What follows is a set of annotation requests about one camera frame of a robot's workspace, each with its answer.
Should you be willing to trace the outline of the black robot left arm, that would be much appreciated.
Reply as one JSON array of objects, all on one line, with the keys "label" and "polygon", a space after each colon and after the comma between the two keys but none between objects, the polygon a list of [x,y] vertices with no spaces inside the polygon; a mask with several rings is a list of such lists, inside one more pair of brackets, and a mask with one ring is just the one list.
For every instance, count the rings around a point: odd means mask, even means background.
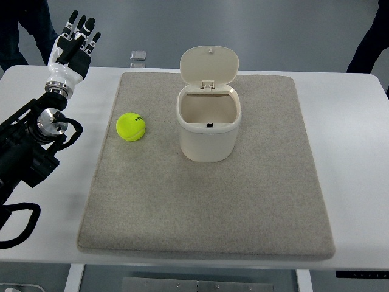
[{"label": "black robot left arm", "polygon": [[65,134],[45,134],[38,128],[38,118],[46,109],[62,111],[66,106],[67,98],[47,92],[1,124],[1,204],[20,182],[35,187],[59,166],[56,152],[71,143],[66,141]]}]

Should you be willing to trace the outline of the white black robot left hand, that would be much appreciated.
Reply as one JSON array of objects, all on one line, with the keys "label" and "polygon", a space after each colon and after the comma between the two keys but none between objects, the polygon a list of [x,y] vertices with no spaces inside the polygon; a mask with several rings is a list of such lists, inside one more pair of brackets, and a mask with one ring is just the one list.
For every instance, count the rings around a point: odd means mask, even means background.
[{"label": "white black robot left hand", "polygon": [[76,85],[87,76],[92,52],[101,37],[101,33],[93,32],[94,27],[94,18],[79,18],[78,10],[72,12],[50,53],[45,91],[72,97]]}]

